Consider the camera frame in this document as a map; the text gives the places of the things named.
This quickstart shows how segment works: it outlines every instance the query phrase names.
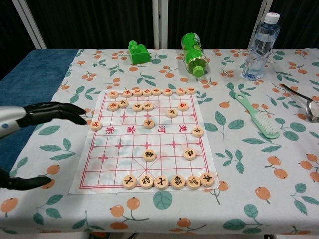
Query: metal spoon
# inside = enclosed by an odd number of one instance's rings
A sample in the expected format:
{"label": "metal spoon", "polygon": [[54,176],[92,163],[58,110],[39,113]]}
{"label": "metal spoon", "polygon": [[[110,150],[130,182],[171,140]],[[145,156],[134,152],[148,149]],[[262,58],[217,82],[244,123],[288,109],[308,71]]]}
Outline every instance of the metal spoon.
{"label": "metal spoon", "polygon": [[311,123],[318,123],[319,122],[319,105],[315,101],[310,99],[309,97],[304,96],[294,91],[293,89],[290,89],[285,84],[282,84],[282,86],[285,87],[287,90],[293,92],[294,94],[307,100],[307,103],[306,103],[307,118]]}

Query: green brush handle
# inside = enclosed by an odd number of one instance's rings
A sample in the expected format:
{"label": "green brush handle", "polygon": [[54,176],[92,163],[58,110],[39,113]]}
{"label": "green brush handle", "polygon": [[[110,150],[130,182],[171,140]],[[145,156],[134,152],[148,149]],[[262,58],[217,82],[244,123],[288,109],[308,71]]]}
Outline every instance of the green brush handle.
{"label": "green brush handle", "polygon": [[236,93],[235,98],[249,111],[251,116],[257,113],[244,94]]}

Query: green bottle cap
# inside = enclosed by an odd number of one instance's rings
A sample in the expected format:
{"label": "green bottle cap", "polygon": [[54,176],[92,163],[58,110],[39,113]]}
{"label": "green bottle cap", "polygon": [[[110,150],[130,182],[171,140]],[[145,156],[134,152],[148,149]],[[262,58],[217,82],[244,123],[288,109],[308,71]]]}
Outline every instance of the green bottle cap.
{"label": "green bottle cap", "polygon": [[195,66],[193,69],[193,75],[195,77],[201,77],[204,75],[204,69],[201,66]]}

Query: red printed character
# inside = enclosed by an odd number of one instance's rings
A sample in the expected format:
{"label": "red printed character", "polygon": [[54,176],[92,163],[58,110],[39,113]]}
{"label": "red printed character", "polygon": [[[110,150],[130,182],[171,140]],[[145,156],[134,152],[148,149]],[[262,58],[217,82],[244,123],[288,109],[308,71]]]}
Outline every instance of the red printed character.
{"label": "red printed character", "polygon": [[128,133],[135,133],[135,128],[134,128],[134,126],[132,126],[132,127],[128,127]]}
{"label": "red printed character", "polygon": [[164,125],[159,126],[158,132],[166,133],[166,129]]}
{"label": "red printed character", "polygon": [[97,126],[99,126],[99,123],[98,122],[93,122],[92,126],[97,127]]}
{"label": "red printed character", "polygon": [[113,132],[114,132],[114,126],[106,128],[106,134],[113,134]]}
{"label": "red printed character", "polygon": [[185,131],[187,131],[187,126],[185,126],[185,125],[183,125],[183,126],[180,126],[179,125],[179,132],[185,132]]}

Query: floral tablecloth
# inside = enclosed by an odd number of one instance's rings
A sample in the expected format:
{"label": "floral tablecloth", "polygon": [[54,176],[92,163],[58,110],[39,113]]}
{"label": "floral tablecloth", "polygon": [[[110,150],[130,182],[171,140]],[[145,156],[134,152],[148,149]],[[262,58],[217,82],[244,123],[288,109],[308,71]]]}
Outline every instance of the floral tablecloth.
{"label": "floral tablecloth", "polygon": [[[319,50],[274,50],[255,82],[241,77],[244,49],[205,50],[200,79],[187,73],[182,51],[150,53],[150,63],[131,65],[126,50],[79,50],[52,100],[84,108],[90,122],[103,89],[196,87],[219,188],[68,195],[88,127],[55,119],[36,128],[10,173],[53,180],[26,192],[0,189],[1,233],[319,235],[319,124],[281,86],[319,101]],[[263,137],[235,92],[281,126],[278,139]]]}

